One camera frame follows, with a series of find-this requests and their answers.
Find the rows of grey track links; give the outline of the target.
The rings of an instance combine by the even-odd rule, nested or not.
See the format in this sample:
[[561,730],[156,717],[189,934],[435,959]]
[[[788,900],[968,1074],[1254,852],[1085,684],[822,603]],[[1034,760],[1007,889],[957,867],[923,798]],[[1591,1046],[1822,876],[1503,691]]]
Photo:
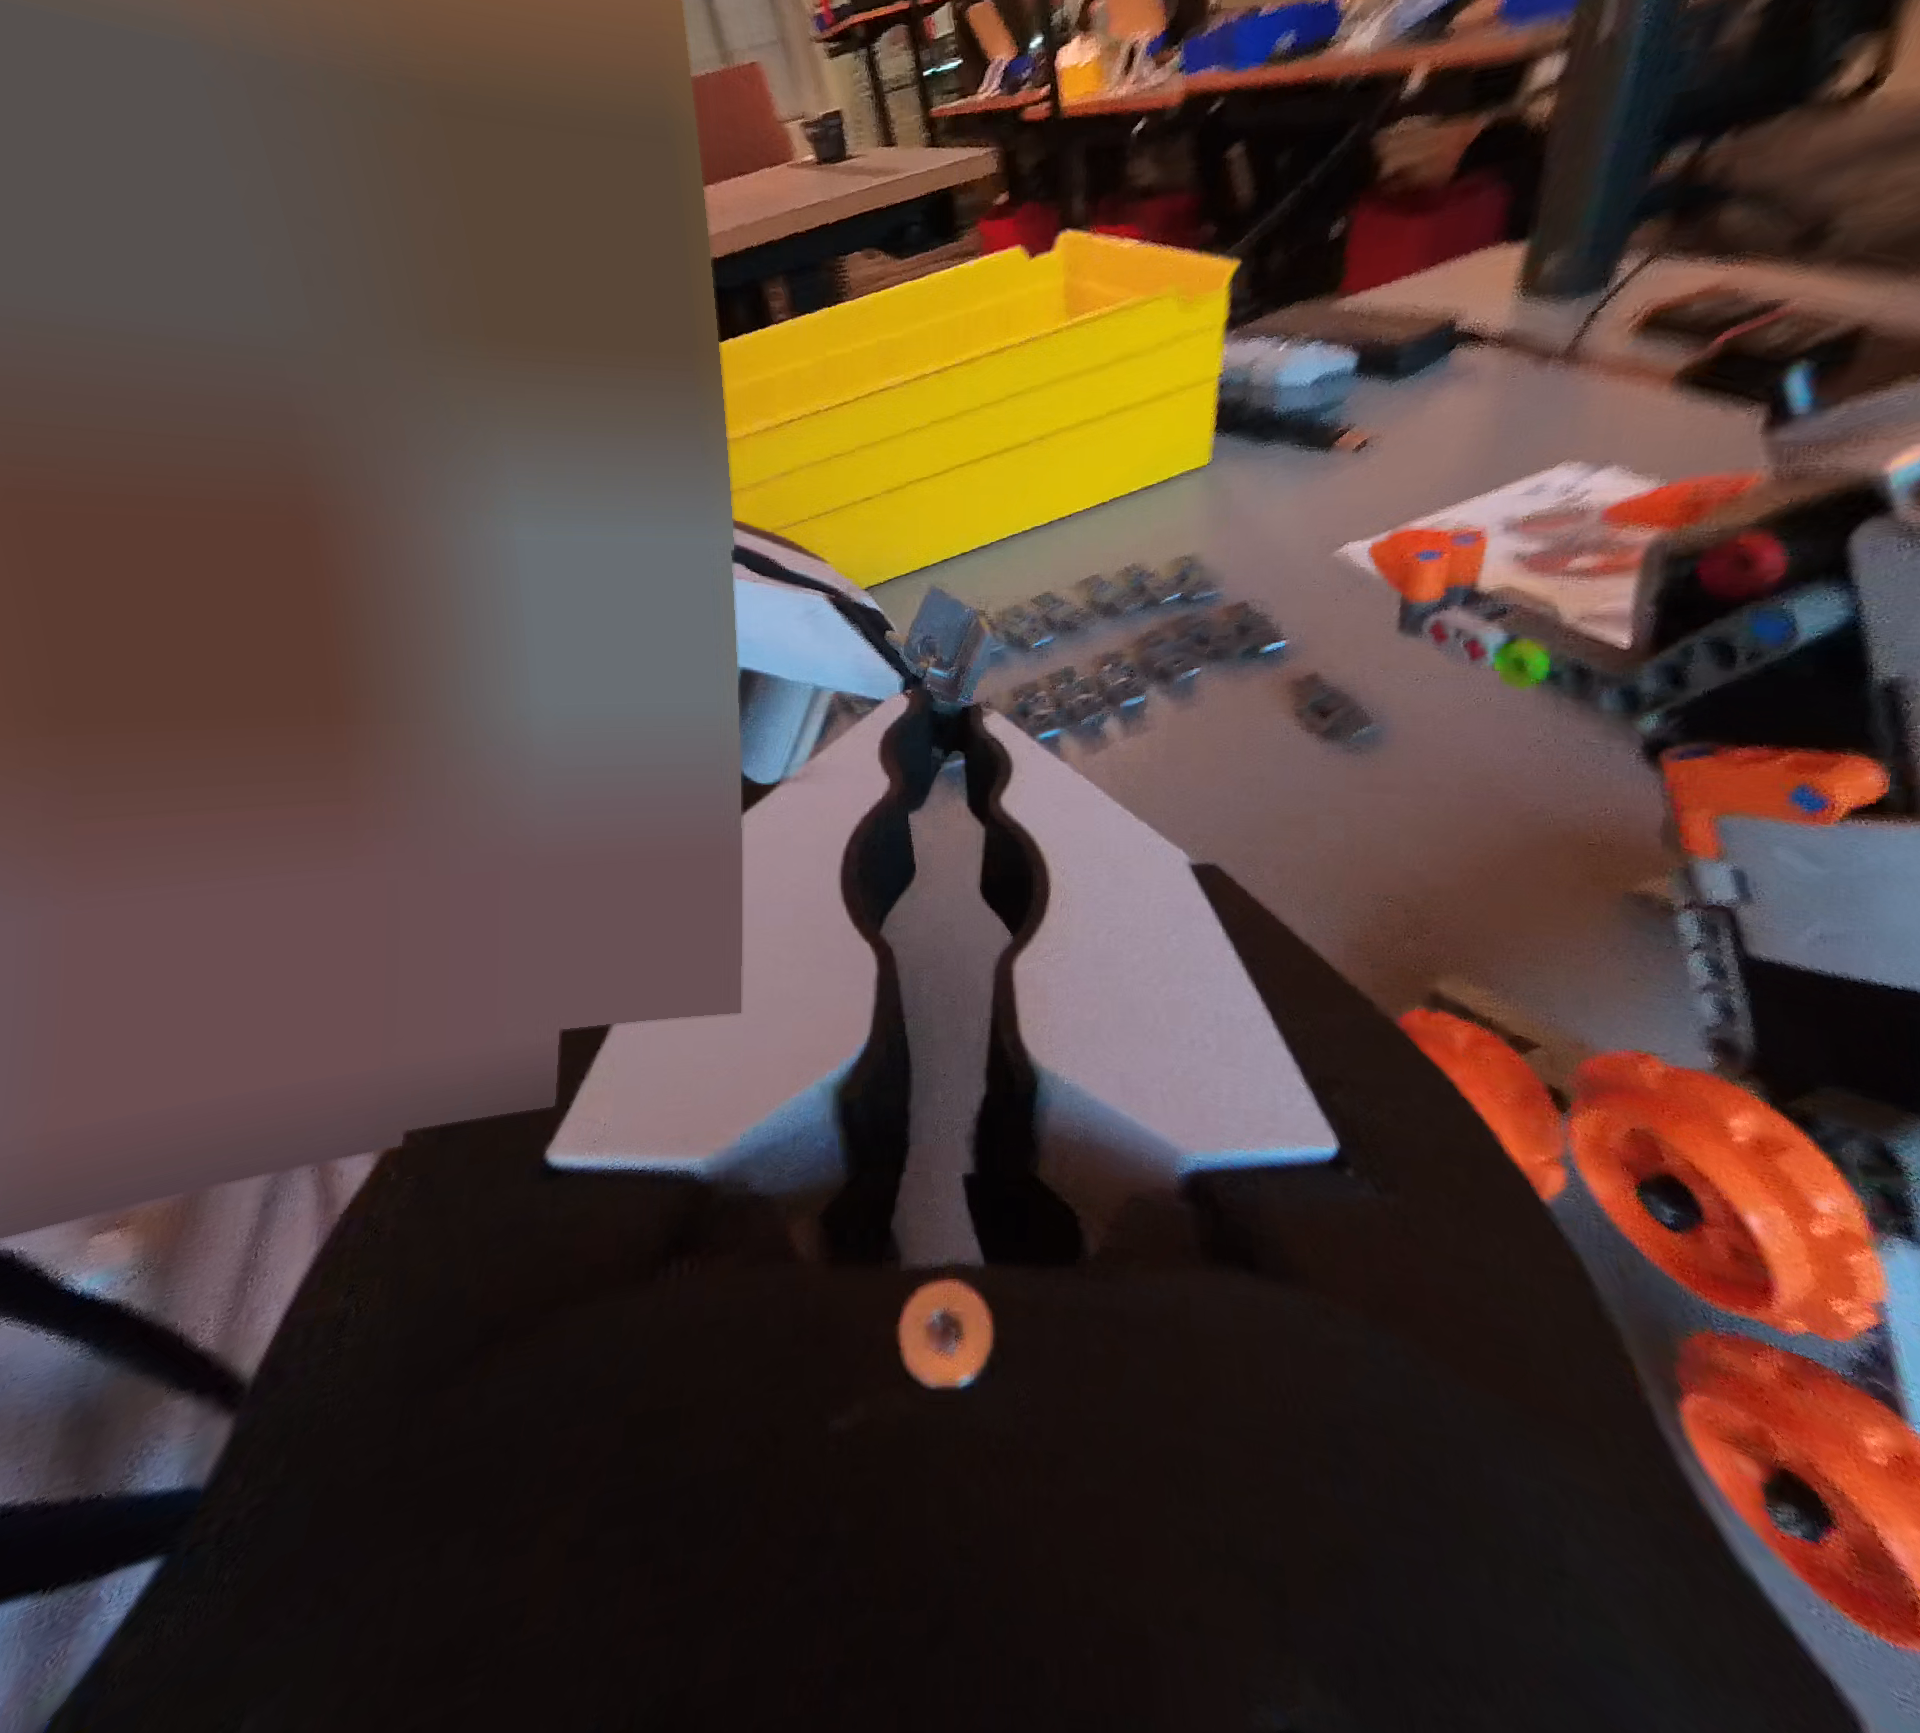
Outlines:
[[1284,624],[1260,599],[1230,593],[1198,554],[1089,572],[988,606],[974,701],[1060,750],[1139,734],[1207,682],[1267,669],[1278,669],[1284,712],[1305,737],[1340,750],[1380,742],[1380,717],[1295,666]]

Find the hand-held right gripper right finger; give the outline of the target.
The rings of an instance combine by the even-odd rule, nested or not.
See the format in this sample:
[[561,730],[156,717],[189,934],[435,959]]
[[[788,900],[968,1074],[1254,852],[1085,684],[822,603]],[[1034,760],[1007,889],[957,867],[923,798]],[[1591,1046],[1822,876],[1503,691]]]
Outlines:
[[1213,1176],[1330,1165],[1309,1078],[1189,853],[970,709],[979,894],[1007,932],[964,1198],[988,1265],[1068,1267]]

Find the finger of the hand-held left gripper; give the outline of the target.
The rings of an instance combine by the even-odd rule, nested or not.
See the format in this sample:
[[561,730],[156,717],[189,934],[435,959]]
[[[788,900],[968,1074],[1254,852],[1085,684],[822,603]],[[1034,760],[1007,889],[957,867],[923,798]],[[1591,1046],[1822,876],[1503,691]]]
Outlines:
[[742,676],[742,779],[781,786],[820,743],[834,709],[869,707],[869,696],[779,676]]
[[822,558],[732,527],[738,669],[885,699],[911,682],[883,608]]

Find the wooden table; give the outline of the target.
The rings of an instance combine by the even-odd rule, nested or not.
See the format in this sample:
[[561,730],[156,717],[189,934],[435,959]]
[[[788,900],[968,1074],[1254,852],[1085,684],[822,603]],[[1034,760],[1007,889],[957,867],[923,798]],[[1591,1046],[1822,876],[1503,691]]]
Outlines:
[[1385,131],[1505,107],[1565,37],[1565,23],[1467,25],[1260,70],[1157,70],[1073,101],[1044,86],[979,94],[923,123],[932,145],[993,147],[1009,204],[1047,205],[1063,228],[1262,257],[1309,235],[1309,205],[1324,205],[1324,234],[1342,218]]

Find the grey table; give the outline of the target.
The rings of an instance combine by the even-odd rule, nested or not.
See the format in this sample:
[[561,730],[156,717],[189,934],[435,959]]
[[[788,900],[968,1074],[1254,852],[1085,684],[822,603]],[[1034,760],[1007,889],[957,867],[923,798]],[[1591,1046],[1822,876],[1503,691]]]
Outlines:
[[716,293],[782,283],[795,312],[842,298],[842,259],[954,235],[954,197],[996,183],[993,147],[876,147],[844,161],[791,160],[704,186]]

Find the black power adapter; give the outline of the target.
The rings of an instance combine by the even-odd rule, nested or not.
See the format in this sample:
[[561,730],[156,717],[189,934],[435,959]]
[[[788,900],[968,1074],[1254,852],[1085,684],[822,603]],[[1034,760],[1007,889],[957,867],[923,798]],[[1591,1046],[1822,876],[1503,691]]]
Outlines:
[[1454,320],[1401,307],[1309,302],[1281,307],[1262,323],[1272,337],[1347,352],[1359,379],[1381,380],[1416,379],[1462,343]]

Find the grey desk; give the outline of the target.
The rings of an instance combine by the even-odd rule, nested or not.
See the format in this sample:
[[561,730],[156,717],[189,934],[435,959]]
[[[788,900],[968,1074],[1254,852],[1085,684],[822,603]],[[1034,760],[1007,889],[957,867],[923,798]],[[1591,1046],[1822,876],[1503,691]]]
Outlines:
[[1914,280],[1797,266],[1638,257],[1599,298],[1519,295],[1521,246],[1488,247],[1359,295],[1483,337],[1352,403],[1373,446],[1311,453],[1224,437],[1193,475],[876,583],[906,614],[927,586],[974,603],[1065,590],[1079,572],[1198,549],[1233,593],[1277,612],[1290,661],[1380,717],[1364,750],[1284,720],[1278,669],[1213,680],[1139,734],[1074,750],[1095,786],[1218,863],[1400,1012],[1446,1000],[1538,1040],[1708,1063],[1721,1007],[1753,1019],[1753,1082],[1914,1219],[1914,830],[1725,831],[1751,899],[1727,947],[1692,946],[1666,907],[1658,772],[1631,721],[1557,690],[1503,690],[1493,668],[1400,637],[1387,586],[1342,563],[1349,539],[1427,507],[1578,461],[1651,480],[1763,460],[1757,415],[1682,393],[1680,345],[1638,309],[1725,280],[1876,329],[1914,332]]

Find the black monitor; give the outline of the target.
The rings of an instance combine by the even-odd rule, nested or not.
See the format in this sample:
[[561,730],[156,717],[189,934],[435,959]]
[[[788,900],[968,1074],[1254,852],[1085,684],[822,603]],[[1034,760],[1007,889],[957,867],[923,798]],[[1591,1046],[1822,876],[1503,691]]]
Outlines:
[[1602,293],[1638,224],[1672,107],[1692,0],[1578,0],[1553,90],[1519,295]]

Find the brown chair back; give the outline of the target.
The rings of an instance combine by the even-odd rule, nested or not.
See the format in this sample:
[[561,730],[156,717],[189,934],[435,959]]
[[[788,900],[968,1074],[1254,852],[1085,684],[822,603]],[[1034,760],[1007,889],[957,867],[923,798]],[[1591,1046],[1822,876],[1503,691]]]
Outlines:
[[723,183],[795,160],[764,66],[729,63],[690,75],[702,181]]

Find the grey brick motor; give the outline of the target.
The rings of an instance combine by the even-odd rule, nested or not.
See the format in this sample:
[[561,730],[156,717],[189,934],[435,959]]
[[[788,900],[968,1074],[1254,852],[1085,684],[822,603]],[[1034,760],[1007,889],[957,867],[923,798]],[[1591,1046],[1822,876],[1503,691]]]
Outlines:
[[1219,352],[1214,433],[1315,451],[1362,448],[1368,434],[1344,417],[1357,372],[1349,345],[1230,334]]

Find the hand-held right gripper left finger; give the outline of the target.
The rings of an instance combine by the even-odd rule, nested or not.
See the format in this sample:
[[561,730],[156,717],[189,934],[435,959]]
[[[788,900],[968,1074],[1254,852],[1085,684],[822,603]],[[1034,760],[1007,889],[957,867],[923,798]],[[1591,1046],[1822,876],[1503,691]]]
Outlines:
[[744,814],[738,1008],[610,1025],[550,1168],[749,1191],[810,1216],[831,1261],[891,1254],[911,1058],[883,921],[918,781],[920,701],[888,696]]

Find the yellow plastic bin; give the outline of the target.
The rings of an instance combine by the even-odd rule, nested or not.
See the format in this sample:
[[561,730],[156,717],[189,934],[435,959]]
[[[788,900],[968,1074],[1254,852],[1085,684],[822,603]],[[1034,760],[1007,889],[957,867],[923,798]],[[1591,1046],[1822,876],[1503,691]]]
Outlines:
[[1069,230],[729,339],[733,520],[871,586],[1198,472],[1235,274]]

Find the building instruction booklet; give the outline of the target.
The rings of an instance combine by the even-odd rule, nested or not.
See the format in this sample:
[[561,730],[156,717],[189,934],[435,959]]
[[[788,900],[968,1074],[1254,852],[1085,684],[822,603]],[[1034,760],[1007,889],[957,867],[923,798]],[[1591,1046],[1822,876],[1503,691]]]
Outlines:
[[1623,650],[1655,538],[1704,520],[1757,480],[1757,472],[1721,472],[1655,484],[1631,468],[1565,461],[1349,539],[1336,554],[1400,586],[1400,572],[1380,566],[1380,548],[1395,560],[1413,548],[1413,533],[1427,545],[1467,533],[1481,539],[1473,582],[1481,593],[1515,599],[1576,635]]

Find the grey brick-built vehicle model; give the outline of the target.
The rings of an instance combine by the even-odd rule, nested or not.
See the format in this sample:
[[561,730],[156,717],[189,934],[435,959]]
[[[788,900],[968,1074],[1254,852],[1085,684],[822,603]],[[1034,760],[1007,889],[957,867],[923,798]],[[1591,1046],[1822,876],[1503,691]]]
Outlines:
[[1914,424],[1599,505],[1538,487],[1359,548],[1408,637],[1634,730],[1705,1071],[1401,1017],[1541,1198],[1569,1176],[1708,1324],[1692,1462],[1797,1589],[1914,1654]]

